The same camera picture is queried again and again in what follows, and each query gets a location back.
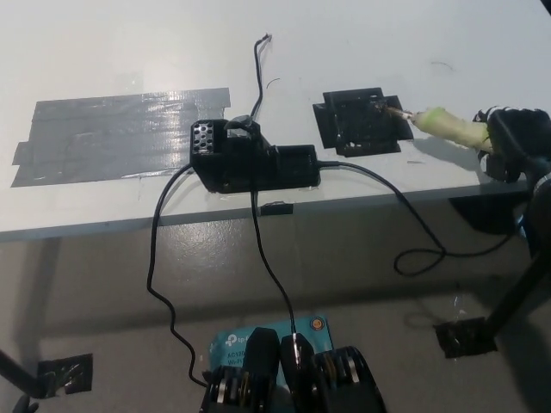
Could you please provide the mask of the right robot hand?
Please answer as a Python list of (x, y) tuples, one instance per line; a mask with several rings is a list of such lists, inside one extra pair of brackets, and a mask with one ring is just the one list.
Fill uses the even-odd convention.
[(481, 170), (493, 180), (517, 182), (526, 176), (530, 188), (550, 173), (550, 116), (540, 109), (492, 107), (474, 121), (484, 123), (492, 150), (479, 151)]

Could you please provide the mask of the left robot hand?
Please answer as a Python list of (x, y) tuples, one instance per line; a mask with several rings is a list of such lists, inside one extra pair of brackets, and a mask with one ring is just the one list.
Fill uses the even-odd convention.
[(39, 404), (33, 402), (27, 394), (20, 396), (17, 400), (12, 413), (35, 413), (39, 409)]

